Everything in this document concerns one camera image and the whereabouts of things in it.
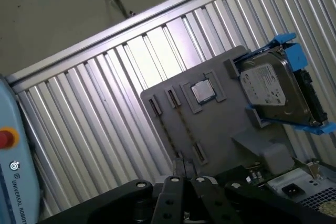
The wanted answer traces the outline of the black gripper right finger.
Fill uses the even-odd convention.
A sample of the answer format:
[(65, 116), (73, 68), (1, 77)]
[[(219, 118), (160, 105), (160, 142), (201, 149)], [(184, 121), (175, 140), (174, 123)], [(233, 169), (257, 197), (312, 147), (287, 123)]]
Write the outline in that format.
[(216, 184), (198, 175), (185, 161), (184, 176), (190, 189), (191, 217), (208, 223), (335, 223), (335, 218), (283, 198), (264, 185), (247, 181), (239, 165), (215, 175)]

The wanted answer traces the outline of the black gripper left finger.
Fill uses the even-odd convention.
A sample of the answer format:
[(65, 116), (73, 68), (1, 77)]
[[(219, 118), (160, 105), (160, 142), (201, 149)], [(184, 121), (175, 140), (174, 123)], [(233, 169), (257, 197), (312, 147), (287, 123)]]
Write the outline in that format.
[(151, 184), (136, 179), (89, 199), (43, 223), (182, 223), (185, 162), (173, 162), (173, 174)]

